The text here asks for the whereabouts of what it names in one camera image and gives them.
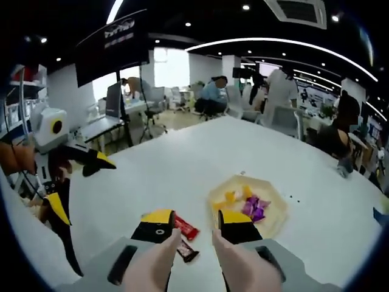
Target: person in blue shirt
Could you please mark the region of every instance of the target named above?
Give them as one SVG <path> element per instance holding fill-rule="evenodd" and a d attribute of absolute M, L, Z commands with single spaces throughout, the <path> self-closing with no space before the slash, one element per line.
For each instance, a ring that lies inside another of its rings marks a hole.
<path fill-rule="evenodd" d="M 194 106 L 196 111 L 209 116 L 222 113 L 227 107 L 227 101 L 220 95 L 220 89 L 225 88 L 227 83 L 226 76 L 213 77 L 202 89 L 201 97 Z"/>

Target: black ceiling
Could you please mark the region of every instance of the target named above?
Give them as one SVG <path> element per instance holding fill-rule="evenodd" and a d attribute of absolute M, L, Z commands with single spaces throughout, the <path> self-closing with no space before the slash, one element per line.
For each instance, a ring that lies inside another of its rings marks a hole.
<path fill-rule="evenodd" d="M 46 44 L 38 44 L 33 50 L 33 57 L 45 64 L 50 70 L 73 62 L 75 45 L 90 33 L 105 25 L 114 0 L 45 0 L 26 1 L 20 4 L 16 0 L 11 26 L 13 32 L 47 37 Z M 277 20 L 270 8 L 262 0 L 123 0 L 117 18 L 148 9 L 145 30 L 150 33 L 163 33 L 191 38 L 198 43 L 245 37 L 284 38 L 315 44 L 333 50 L 355 61 L 379 79 L 372 81 L 361 70 L 328 53 L 295 44 L 249 41 L 243 43 L 220 44 L 194 50 L 193 53 L 217 55 L 218 52 L 240 56 L 258 56 L 282 58 L 292 61 L 321 66 L 341 77 L 358 78 L 372 96 L 383 96 L 387 92 L 387 73 L 380 68 L 388 68 L 389 58 L 385 53 L 389 45 L 384 37 L 385 31 L 377 19 L 385 19 L 383 4 L 363 5 L 360 1 L 325 1 L 328 28 L 318 29 L 301 24 L 282 23 Z M 242 6 L 250 5 L 249 11 Z M 331 21 L 331 15 L 340 15 L 339 23 Z M 370 64 L 367 46 L 360 36 L 360 31 L 367 32 L 374 49 L 374 63 Z M 198 43 L 185 43 L 161 38 L 160 46 L 188 48 Z M 317 73 L 317 69 L 303 66 L 303 71 Z M 328 79 L 338 82 L 341 78 L 331 76 Z"/>

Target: yellow candy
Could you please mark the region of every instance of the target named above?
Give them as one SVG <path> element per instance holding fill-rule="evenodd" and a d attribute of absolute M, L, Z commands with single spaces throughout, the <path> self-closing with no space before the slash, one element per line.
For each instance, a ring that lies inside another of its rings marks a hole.
<path fill-rule="evenodd" d="M 225 200 L 227 203 L 234 203 L 235 202 L 235 194 L 233 192 L 226 192 L 224 194 Z"/>
<path fill-rule="evenodd" d="M 225 208 L 225 202 L 213 203 L 212 208 L 215 211 L 218 211 L 220 209 L 224 209 Z"/>
<path fill-rule="evenodd" d="M 243 197 L 244 199 L 248 199 L 253 195 L 249 186 L 243 186 Z"/>

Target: ceiling light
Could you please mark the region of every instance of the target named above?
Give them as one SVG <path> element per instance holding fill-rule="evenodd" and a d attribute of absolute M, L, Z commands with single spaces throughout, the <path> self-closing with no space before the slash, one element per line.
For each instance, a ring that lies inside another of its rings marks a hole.
<path fill-rule="evenodd" d="M 107 24 L 110 24 L 115 20 L 116 14 L 119 11 L 119 8 L 122 5 L 122 3 L 123 3 L 123 0 L 115 0 L 114 5 L 112 6 L 111 12 L 108 15 Z"/>
<path fill-rule="evenodd" d="M 316 83 L 316 82 L 312 82 L 312 81 L 310 81 L 310 80 L 306 80 L 306 79 L 300 78 L 300 77 L 294 77 L 294 78 L 297 79 L 297 80 L 304 81 L 304 82 L 312 83 L 312 84 L 314 84 L 314 85 L 317 85 L 317 86 L 320 86 L 320 87 L 322 87 L 322 88 L 324 88 L 324 89 L 328 89 L 329 91 L 332 91 L 331 88 L 329 88 L 329 87 L 327 87 L 327 86 L 324 86 L 324 85 L 321 85 L 321 84 L 318 84 L 318 83 Z"/>
<path fill-rule="evenodd" d="M 335 82 L 332 82 L 332 81 L 330 81 L 330 80 L 328 80 L 328 79 L 325 79 L 325 78 L 323 78 L 323 77 L 321 77 L 321 76 L 317 76 L 317 75 L 314 75 L 314 74 L 311 74 L 311 73 L 308 73 L 308 72 L 304 72 L 304 71 L 300 71 L 300 70 L 296 70 L 296 69 L 294 69 L 293 71 L 294 71 L 294 72 L 298 72 L 298 73 L 302 73 L 302 74 L 305 74 L 305 75 L 309 75 L 309 76 L 312 76 L 312 77 L 316 77 L 316 78 L 319 78 L 319 79 L 322 79 L 322 80 L 324 80 L 324 81 L 326 81 L 326 82 L 328 82 L 328 83 L 330 83 L 330 84 L 333 84 L 333 85 L 336 85 L 336 86 L 342 88 L 341 85 L 336 84 Z"/>
<path fill-rule="evenodd" d="M 370 106 L 372 109 L 374 109 L 374 110 L 381 116 L 381 118 L 383 118 L 386 122 L 388 121 L 388 120 L 384 117 L 384 115 L 382 115 L 382 114 L 378 111 L 378 109 L 376 109 L 373 105 L 371 105 L 369 102 L 366 102 L 366 104 L 367 104 L 368 106 Z"/>
<path fill-rule="evenodd" d="M 346 62 L 348 62 L 348 63 L 352 64 L 353 66 L 355 66 L 356 68 L 360 69 L 363 73 L 365 73 L 367 76 L 369 76 L 375 82 L 378 82 L 378 79 L 372 73 L 370 73 L 365 68 L 363 68 L 361 65 L 355 63 L 354 61 L 350 60 L 349 58 L 346 58 L 343 55 L 340 55 L 340 54 L 338 54 L 332 50 L 326 49 L 324 47 L 316 46 L 315 44 L 308 44 L 308 43 L 304 43 L 302 41 L 286 40 L 284 38 L 232 38 L 229 40 L 213 41 L 211 43 L 199 44 L 197 46 L 189 47 L 189 48 L 185 49 L 185 51 L 189 52 L 191 50 L 201 49 L 203 47 L 215 46 L 217 44 L 237 43 L 240 41 L 274 41 L 274 42 L 278 42 L 278 43 L 297 44 L 299 46 L 310 47 L 312 49 L 320 50 L 322 52 L 329 53 L 335 57 L 338 57 L 338 58 L 345 60 Z"/>

